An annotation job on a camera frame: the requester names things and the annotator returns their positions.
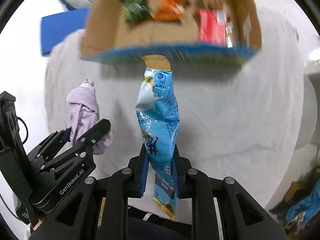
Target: pink cloth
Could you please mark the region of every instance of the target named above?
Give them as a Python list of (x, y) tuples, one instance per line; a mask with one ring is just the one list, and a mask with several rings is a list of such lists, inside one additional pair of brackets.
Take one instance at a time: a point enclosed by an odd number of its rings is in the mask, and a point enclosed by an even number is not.
[[(96, 91), (90, 79), (85, 79), (81, 86), (73, 89), (67, 96), (70, 108), (71, 134), (73, 146), (76, 140), (99, 121), (99, 107)], [(113, 135), (110, 131), (93, 146), (93, 154), (101, 155), (112, 144)]]

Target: red package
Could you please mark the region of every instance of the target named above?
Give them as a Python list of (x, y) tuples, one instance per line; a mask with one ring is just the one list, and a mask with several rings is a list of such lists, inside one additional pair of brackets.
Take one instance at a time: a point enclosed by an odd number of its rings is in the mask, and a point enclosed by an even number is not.
[(221, 10), (199, 9), (199, 41), (204, 44), (226, 47), (226, 12)]

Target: metal screw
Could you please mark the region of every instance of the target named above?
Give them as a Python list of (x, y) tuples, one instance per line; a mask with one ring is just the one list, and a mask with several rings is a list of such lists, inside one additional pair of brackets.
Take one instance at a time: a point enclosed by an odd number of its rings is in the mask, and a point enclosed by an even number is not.
[(93, 177), (87, 177), (85, 180), (84, 180), (84, 183), (85, 184), (92, 184), (94, 182), (94, 178)]
[(123, 168), (122, 169), (122, 173), (123, 174), (130, 174), (131, 173), (131, 169), (130, 168)]
[(190, 175), (196, 175), (198, 173), (198, 171), (196, 169), (191, 168), (191, 169), (188, 170), (188, 173)]
[(234, 182), (235, 182), (235, 179), (234, 179), (234, 178), (232, 178), (232, 177), (226, 177), (226, 183), (227, 183), (227, 184), (234, 184)]

